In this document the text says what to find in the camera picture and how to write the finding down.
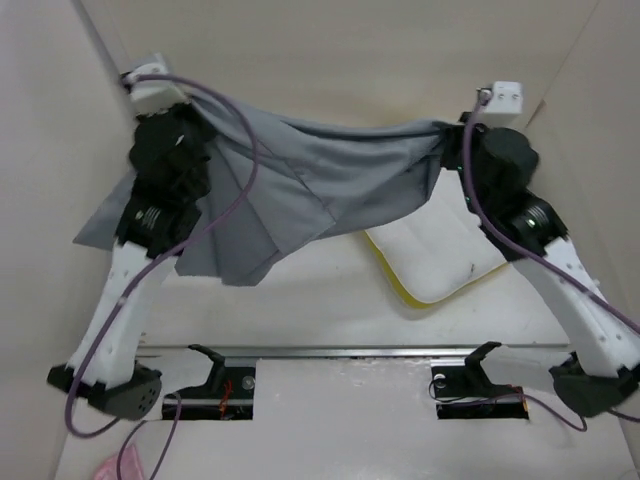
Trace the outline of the white pillow yellow edge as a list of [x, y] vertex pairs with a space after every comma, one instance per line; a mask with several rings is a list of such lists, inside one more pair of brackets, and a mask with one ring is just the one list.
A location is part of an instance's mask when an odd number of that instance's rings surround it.
[[365, 235], [400, 300], [426, 309], [506, 264], [479, 224], [460, 189], [445, 187], [412, 214]]

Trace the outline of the grey pillowcase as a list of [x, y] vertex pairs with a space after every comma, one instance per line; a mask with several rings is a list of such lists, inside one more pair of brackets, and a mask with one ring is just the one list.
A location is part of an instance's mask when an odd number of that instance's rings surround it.
[[[210, 191], [175, 269], [229, 286], [254, 286], [310, 242], [405, 217], [430, 198], [448, 123], [419, 119], [348, 128], [241, 105], [230, 112], [195, 96], [189, 103], [215, 135], [206, 144]], [[120, 180], [76, 236], [101, 250], [135, 172]]]

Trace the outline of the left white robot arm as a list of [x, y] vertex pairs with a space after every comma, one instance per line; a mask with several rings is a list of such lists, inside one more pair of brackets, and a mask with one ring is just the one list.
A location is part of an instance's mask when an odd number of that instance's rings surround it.
[[194, 230], [210, 190], [206, 141], [215, 135], [190, 104], [139, 116], [129, 161], [135, 176], [117, 217], [112, 264], [89, 328], [47, 382], [104, 414], [139, 420], [160, 396], [161, 374], [136, 350], [154, 294]]

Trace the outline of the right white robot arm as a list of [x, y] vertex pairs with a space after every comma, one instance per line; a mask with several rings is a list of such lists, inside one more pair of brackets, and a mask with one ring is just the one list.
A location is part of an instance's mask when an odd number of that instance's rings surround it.
[[516, 385], [555, 394], [583, 418], [615, 414], [639, 391], [639, 326], [612, 307], [554, 208], [528, 184], [539, 157], [509, 128], [446, 129], [441, 164], [458, 174], [479, 228], [537, 291], [569, 339], [567, 352], [490, 341], [447, 378], [448, 396], [502, 396]]

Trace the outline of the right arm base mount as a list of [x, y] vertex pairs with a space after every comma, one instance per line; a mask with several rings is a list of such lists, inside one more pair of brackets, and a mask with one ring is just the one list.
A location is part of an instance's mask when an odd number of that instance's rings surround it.
[[439, 420], [528, 420], [523, 389], [511, 384], [494, 384], [481, 362], [502, 344], [487, 342], [457, 363], [431, 367], [428, 386]]

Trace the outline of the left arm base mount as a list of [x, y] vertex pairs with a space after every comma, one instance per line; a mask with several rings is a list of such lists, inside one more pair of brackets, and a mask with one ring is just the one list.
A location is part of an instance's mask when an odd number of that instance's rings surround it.
[[187, 421], [248, 421], [254, 416], [254, 393], [256, 367], [233, 361], [228, 364], [225, 357], [209, 347], [199, 344], [188, 346], [190, 353], [206, 357], [211, 366], [208, 376], [201, 384], [178, 391], [181, 397], [181, 412], [174, 395], [163, 399], [163, 420], [179, 418]]

